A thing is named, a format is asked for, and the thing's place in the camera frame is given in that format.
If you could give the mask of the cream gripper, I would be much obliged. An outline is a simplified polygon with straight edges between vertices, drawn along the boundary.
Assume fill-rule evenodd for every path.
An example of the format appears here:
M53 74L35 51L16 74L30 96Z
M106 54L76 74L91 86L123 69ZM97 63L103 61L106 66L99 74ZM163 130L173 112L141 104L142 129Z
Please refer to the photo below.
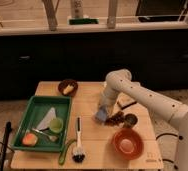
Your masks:
M108 115L111 115L116 103L115 99L102 96L99 100L99 107L104 108Z

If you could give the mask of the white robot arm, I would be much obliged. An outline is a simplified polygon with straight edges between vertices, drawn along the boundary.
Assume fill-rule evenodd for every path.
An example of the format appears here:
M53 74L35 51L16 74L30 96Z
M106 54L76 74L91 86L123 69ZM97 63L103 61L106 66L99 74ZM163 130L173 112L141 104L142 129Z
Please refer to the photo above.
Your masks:
M124 93L158 114L179 132L174 171L188 171L188 105L139 86L131 79L132 75L127 69L109 72L99 106L112 108L118 95Z

